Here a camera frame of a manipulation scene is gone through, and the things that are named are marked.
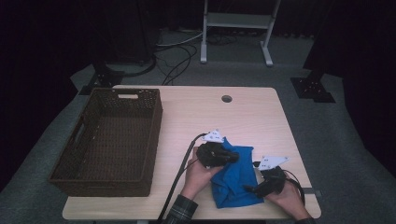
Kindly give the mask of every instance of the dark background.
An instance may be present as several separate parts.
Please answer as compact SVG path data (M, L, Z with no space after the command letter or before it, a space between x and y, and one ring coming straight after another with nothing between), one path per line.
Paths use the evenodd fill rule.
M70 77L92 63L92 49L110 57L107 60L119 59L120 53L114 49L122 40L114 42L103 5L117 3L122 11L123 4L140 1L127 2L2 1L1 189L77 94ZM151 13L158 27L200 28L203 2L153 0L144 11ZM274 1L210 2L209 9L214 11L268 13L261 10L271 8ZM395 9L390 0L283 0L273 32L290 38L315 38L304 68L344 79L346 106L364 145L394 175ZM129 52L132 61L146 61L149 52L142 52Z

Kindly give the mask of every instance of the person's right hand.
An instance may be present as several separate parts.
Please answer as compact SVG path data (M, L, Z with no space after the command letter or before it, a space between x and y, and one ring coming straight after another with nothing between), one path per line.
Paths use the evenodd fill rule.
M283 208L283 210L296 221L311 217L305 209L299 190L297 190L297 188L289 181L285 181L285 186L282 192L279 194L276 194L275 192L270 193L265 196L265 199Z

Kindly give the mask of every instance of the basket handle hole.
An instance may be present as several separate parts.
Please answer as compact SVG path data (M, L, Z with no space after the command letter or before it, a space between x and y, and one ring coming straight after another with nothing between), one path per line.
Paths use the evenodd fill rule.
M139 96L137 94L119 94L119 98L136 100L139 99Z

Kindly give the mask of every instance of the sleeve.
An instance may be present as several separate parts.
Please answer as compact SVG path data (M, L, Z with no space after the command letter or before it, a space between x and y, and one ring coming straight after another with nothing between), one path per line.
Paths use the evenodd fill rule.
M295 222L295 224L316 224L317 222L312 218L305 218Z
M163 224L190 223L192 215L197 207L197 203L179 194Z

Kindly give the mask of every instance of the wooden table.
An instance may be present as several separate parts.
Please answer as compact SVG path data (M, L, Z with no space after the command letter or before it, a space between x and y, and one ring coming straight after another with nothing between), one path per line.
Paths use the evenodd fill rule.
M254 147L252 157L287 156L281 167L292 171L303 188L311 188L298 148L282 105L271 88L190 87L190 86L117 86L115 88L160 89L163 120L155 162L151 193L148 197L100 198L69 197L64 207L65 219L78 220L155 220L160 214L178 167L191 141L200 133L219 129L234 146ZM224 103L224 95L232 97ZM262 182L257 172L258 182ZM174 199L181 191L184 176L178 182ZM320 217L315 194L305 195L306 208ZM210 186L195 199L199 204L193 219L274 219L289 218L276 205L261 204L218 209Z

